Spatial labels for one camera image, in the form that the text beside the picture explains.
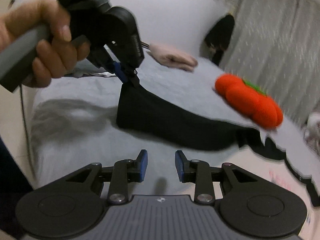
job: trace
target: orange plush toy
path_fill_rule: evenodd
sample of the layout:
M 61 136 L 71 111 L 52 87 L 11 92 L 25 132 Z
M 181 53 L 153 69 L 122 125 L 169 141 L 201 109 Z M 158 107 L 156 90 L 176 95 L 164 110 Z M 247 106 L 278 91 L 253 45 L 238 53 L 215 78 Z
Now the orange plush toy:
M 283 121 L 282 111 L 271 97 L 235 75 L 220 76 L 215 89 L 234 109 L 263 128 L 275 128 Z

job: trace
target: logo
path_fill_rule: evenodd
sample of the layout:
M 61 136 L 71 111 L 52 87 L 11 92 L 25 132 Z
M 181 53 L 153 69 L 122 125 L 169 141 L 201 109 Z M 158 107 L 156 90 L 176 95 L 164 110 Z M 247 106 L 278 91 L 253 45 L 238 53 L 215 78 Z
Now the logo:
M 157 198 L 156 201 L 162 203 L 162 202 L 166 201 L 166 199 L 164 197 L 160 197 L 160 198 Z

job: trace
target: circular cover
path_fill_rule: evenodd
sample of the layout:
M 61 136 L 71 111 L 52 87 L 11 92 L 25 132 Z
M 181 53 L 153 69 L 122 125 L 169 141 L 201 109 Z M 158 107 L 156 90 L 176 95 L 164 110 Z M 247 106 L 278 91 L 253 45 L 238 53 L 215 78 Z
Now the circular cover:
M 255 237 L 277 238 L 299 232 L 307 216 L 304 202 L 289 191 L 231 191 L 220 203 L 220 214 L 234 229 Z
M 17 204 L 23 229 L 37 238 L 68 238 L 94 226 L 104 212 L 94 193 L 31 192 Z

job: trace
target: fingernail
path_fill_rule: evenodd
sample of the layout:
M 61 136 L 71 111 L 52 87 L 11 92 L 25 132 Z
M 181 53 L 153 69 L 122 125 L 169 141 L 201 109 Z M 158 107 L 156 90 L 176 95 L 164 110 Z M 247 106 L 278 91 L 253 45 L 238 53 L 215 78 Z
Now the fingernail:
M 71 41 L 72 37 L 71 37 L 71 31 L 68 25 L 64 25 L 61 28 L 61 36 L 63 38 L 64 41 Z

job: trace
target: gray handle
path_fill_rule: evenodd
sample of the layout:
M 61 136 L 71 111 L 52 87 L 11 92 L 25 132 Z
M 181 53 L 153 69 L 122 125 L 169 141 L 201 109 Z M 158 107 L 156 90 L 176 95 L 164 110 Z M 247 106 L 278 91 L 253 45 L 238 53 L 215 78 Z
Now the gray handle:
M 14 92 L 32 73 L 32 62 L 37 56 L 36 46 L 40 40 L 50 40 L 50 29 L 41 24 L 19 37 L 0 53 L 0 85 Z M 87 38 L 82 35 L 72 41 L 78 47 Z

